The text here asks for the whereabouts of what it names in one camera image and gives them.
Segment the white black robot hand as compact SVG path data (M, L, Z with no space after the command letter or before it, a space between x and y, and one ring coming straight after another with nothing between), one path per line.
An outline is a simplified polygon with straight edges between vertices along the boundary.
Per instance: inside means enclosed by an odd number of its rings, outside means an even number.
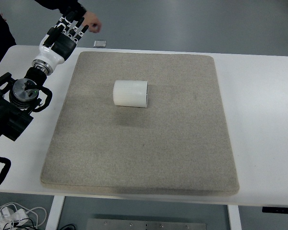
M78 11L68 8L58 22L49 29L39 45L39 54L32 62L33 67L44 68L51 72L70 57L88 30L88 25L82 27L84 17L76 21L77 14Z

